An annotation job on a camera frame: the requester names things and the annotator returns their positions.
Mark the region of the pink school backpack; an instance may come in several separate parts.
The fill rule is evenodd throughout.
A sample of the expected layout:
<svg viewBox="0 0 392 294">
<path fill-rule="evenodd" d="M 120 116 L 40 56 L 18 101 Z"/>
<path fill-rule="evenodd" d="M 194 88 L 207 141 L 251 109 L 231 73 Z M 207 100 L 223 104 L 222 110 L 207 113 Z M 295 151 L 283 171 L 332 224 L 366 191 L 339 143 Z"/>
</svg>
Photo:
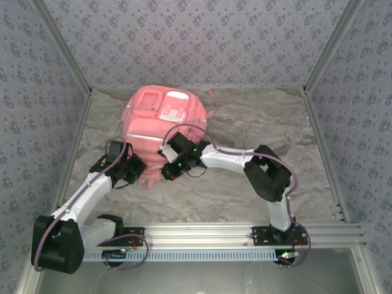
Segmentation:
<svg viewBox="0 0 392 294">
<path fill-rule="evenodd" d="M 163 179 L 161 171 L 168 160 L 159 154 L 160 147 L 177 132 L 200 142 L 215 111 L 207 111 L 194 93 L 166 86 L 143 86 L 130 98 L 121 117 L 122 137 L 146 164 L 139 177 L 142 189 Z"/>
</svg>

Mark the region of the small electronics board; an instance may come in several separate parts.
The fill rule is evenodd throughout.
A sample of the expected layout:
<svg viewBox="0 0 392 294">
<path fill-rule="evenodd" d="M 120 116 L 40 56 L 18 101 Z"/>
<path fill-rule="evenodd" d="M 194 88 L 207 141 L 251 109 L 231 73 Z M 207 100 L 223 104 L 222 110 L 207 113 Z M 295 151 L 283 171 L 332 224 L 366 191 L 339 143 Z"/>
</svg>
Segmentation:
<svg viewBox="0 0 392 294">
<path fill-rule="evenodd" d="M 123 260 L 127 256 L 127 251 L 125 249 L 115 249 L 115 250 L 104 250 L 101 253 L 101 259 L 114 259 L 114 260 Z"/>
<path fill-rule="evenodd" d="M 277 263 L 291 265 L 300 254 L 295 251 L 277 251 L 276 255 Z"/>
</svg>

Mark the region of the grey metal sheet panel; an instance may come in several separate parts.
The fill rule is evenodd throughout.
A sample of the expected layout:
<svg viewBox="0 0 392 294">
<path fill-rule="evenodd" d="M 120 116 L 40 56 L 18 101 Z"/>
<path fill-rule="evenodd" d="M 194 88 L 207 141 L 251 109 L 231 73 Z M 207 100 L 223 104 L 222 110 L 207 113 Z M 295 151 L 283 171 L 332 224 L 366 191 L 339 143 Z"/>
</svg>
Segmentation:
<svg viewBox="0 0 392 294">
<path fill-rule="evenodd" d="M 147 262 L 109 271 L 87 262 L 73 275 L 30 271 L 18 294 L 382 294 L 353 249 L 314 249 L 299 267 L 273 262 Z"/>
</svg>

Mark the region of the aluminium side rail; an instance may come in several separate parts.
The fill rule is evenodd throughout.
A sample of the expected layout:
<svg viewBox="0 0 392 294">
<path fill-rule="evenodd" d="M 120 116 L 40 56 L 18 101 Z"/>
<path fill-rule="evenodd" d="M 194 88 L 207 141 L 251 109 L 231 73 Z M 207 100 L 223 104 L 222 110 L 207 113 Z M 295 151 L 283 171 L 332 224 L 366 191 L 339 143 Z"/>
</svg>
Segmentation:
<svg viewBox="0 0 392 294">
<path fill-rule="evenodd" d="M 328 151 L 328 147 L 326 145 L 326 141 L 323 136 L 322 128 L 318 121 L 317 114 L 312 103 L 312 99 L 309 97 L 309 94 L 306 91 L 304 91 L 303 96 L 304 96 L 304 103 L 306 106 L 306 110 L 309 115 L 312 129 L 314 131 L 314 135 L 318 144 L 318 149 L 322 158 L 323 166 L 325 168 L 325 173 L 328 178 L 328 182 L 330 184 L 332 195 L 335 202 L 337 203 L 337 206 L 340 207 L 341 210 L 340 212 L 341 220 L 346 223 L 351 222 L 349 212 L 345 205 L 343 193 L 339 186 L 337 176 L 334 171 L 333 163 L 331 161 L 330 154 Z"/>
<path fill-rule="evenodd" d="M 67 192 L 67 188 L 70 183 L 72 170 L 74 168 L 74 163 L 77 155 L 77 151 L 80 145 L 80 141 L 83 135 L 83 131 L 85 128 L 85 123 L 88 117 L 89 109 L 91 107 L 91 93 L 88 93 L 86 96 L 85 103 L 81 109 L 81 116 L 78 120 L 78 124 L 76 126 L 76 130 L 73 136 L 72 144 L 70 146 L 70 151 L 67 156 L 67 160 L 65 162 L 64 169 L 62 171 L 61 177 L 59 179 L 59 185 L 55 193 L 55 197 L 53 199 L 53 204 L 50 209 L 49 215 L 51 215 L 54 211 L 57 210 L 58 206 L 62 204 L 64 197 Z"/>
</svg>

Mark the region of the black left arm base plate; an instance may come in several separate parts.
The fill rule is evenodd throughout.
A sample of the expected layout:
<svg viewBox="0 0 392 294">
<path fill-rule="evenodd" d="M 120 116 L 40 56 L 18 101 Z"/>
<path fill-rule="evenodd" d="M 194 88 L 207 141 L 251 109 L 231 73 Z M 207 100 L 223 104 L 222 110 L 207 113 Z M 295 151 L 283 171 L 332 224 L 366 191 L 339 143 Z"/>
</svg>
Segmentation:
<svg viewBox="0 0 392 294">
<path fill-rule="evenodd" d="M 133 236 L 128 236 L 120 240 L 123 246 L 142 247 L 144 245 L 144 241 L 140 238 L 140 236 L 145 236 L 144 227 L 124 227 L 123 234 L 134 234 Z"/>
</svg>

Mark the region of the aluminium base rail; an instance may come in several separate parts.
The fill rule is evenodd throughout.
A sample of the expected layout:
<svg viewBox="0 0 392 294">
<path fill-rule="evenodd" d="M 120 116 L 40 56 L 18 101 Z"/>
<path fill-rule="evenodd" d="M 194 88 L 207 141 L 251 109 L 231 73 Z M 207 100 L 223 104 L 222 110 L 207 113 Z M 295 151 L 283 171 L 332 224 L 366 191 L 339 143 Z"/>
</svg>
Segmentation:
<svg viewBox="0 0 392 294">
<path fill-rule="evenodd" d="M 253 247 L 251 228 L 266 222 L 204 222 L 143 224 L 145 238 L 153 249 L 242 249 Z M 360 224 L 345 222 L 303 222 L 310 234 L 311 247 L 366 247 Z"/>
</svg>

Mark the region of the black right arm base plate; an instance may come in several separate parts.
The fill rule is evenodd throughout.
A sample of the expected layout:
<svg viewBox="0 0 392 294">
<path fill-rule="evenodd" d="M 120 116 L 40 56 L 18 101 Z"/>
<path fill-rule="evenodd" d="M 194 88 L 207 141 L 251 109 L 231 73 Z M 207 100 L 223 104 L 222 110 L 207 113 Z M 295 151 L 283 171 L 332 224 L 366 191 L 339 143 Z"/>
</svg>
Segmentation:
<svg viewBox="0 0 392 294">
<path fill-rule="evenodd" d="M 291 225 L 284 232 L 271 225 L 255 226 L 252 227 L 250 237 L 255 246 L 308 245 L 305 231 L 297 225 Z"/>
</svg>

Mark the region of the aluminium frame post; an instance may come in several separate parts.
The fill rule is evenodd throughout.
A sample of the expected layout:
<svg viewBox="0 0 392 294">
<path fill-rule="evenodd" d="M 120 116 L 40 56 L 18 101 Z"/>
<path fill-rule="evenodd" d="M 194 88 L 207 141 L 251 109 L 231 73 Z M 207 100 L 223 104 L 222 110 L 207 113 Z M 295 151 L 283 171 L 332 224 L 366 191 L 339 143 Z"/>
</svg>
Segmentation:
<svg viewBox="0 0 392 294">
<path fill-rule="evenodd" d="M 349 30 L 354 18 L 363 5 L 364 0 L 347 0 L 347 3 L 337 19 L 333 30 L 324 45 L 318 60 L 312 68 L 310 75 L 303 86 L 305 95 L 309 96 L 321 79 L 327 65 L 334 56 L 342 39 Z"/>
<path fill-rule="evenodd" d="M 91 88 L 77 63 L 77 60 L 73 56 L 70 47 L 68 46 L 64 36 L 62 35 L 55 19 L 53 18 L 50 10 L 44 3 L 44 0 L 29 0 L 33 9 L 35 10 L 38 18 L 42 22 L 43 26 L 47 30 L 47 33 L 54 42 L 59 54 L 62 56 L 64 62 L 68 66 L 71 74 L 73 75 L 76 83 L 80 89 L 89 96 L 91 93 Z"/>
</svg>

